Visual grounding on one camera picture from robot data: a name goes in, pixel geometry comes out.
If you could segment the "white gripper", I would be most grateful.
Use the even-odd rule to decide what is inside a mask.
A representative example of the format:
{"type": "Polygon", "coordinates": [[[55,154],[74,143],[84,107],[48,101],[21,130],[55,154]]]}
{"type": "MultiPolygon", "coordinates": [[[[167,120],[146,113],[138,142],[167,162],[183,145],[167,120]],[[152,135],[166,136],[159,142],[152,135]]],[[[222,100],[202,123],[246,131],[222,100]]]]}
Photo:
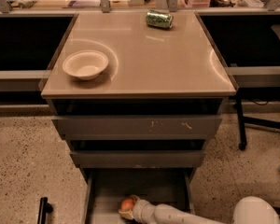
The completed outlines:
{"type": "Polygon", "coordinates": [[[155,218],[156,206],[146,200],[141,200],[137,195],[131,195],[130,198],[135,202],[132,209],[119,210],[119,214],[128,220],[135,220],[140,224],[157,224],[155,218]]]}

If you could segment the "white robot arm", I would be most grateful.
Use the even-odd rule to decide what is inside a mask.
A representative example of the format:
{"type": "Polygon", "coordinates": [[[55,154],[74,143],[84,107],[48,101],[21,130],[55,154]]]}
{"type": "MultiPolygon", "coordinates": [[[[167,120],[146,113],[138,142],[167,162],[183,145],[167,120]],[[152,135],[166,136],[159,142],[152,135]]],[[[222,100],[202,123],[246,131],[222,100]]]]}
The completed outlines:
{"type": "MultiPolygon", "coordinates": [[[[183,212],[168,204],[154,205],[136,195],[121,202],[119,214],[140,224],[225,224],[183,212]]],[[[280,217],[261,198],[248,196],[235,205],[231,224],[280,224],[280,217]]]]}

